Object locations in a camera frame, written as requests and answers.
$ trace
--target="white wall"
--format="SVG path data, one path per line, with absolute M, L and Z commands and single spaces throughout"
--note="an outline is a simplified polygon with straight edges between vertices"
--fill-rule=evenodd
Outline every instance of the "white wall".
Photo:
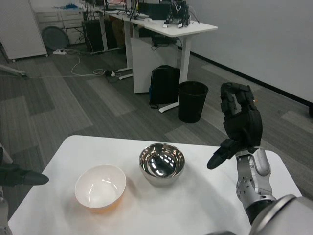
M 60 7 L 68 3 L 75 3 L 75 0 L 30 0 L 33 8 L 36 7 Z
M 313 102 L 313 0 L 188 0 L 201 22 L 192 51 Z

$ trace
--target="white bowl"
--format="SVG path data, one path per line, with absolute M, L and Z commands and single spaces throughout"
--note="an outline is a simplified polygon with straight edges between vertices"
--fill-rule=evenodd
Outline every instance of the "white bowl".
M 76 182 L 75 196 L 93 212 L 102 212 L 121 198 L 126 187 L 124 172 L 113 165 L 99 165 L 87 170 Z

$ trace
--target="white desk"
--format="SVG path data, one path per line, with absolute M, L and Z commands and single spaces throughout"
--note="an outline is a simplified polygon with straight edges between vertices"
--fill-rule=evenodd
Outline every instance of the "white desk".
M 180 64 L 180 80 L 179 82 L 187 81 L 188 75 L 188 67 L 189 67 L 189 57 L 190 57 L 190 50 L 191 50 L 191 39 L 192 36 L 209 32 L 212 30 L 218 29 L 216 26 L 212 26 L 209 24 L 198 23 L 198 22 L 191 22 L 188 27 L 177 28 L 177 25 L 170 24 L 168 28 L 163 28 L 164 21 L 148 21 L 146 20 L 134 20 L 130 19 L 122 13 L 116 14 L 118 11 L 106 12 L 105 14 L 109 14 L 110 16 L 116 17 L 118 19 L 124 20 L 124 31 L 125 31 L 125 46 L 126 46 L 126 57 L 127 57 L 127 67 L 132 68 L 132 48 L 131 48 L 131 40 L 130 40 L 130 24 L 137 24 L 142 27 L 145 27 L 148 30 L 151 30 L 156 33 L 163 34 L 168 37 L 182 37 L 182 58 Z M 159 111 L 163 113 L 166 110 L 172 109 L 178 106 L 178 102 L 174 104 L 170 104 L 163 108 L 160 108 Z
M 152 186 L 141 174 L 139 154 L 150 141 L 71 136 L 56 152 L 44 174 L 50 181 L 34 186 L 9 221 L 14 235 L 204 235 L 229 230 L 247 235 L 248 217 L 236 196 L 236 160 L 206 168 L 217 147 L 174 144 L 186 165 L 168 188 Z M 301 196 L 284 166 L 267 151 L 273 195 Z M 121 168 L 127 186 L 121 203 L 93 214 L 75 199 L 74 186 L 87 169 L 101 164 Z

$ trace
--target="bowl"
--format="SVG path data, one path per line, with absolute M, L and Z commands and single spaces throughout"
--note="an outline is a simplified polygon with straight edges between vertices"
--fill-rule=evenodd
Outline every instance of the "bowl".
M 152 185 L 165 186 L 181 175 L 185 158 L 175 146 L 155 143 L 141 152 L 139 165 L 142 174 Z
M 92 212 L 114 207 L 126 187 L 124 172 L 113 165 L 99 165 L 87 170 L 76 182 L 77 201 Z

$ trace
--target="stainless steel bowl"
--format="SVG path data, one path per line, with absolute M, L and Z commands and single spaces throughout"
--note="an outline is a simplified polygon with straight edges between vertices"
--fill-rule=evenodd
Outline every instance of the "stainless steel bowl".
M 141 152 L 139 165 L 142 174 L 151 184 L 165 186 L 173 183 L 181 175 L 185 158 L 176 147 L 166 143 L 155 143 Z

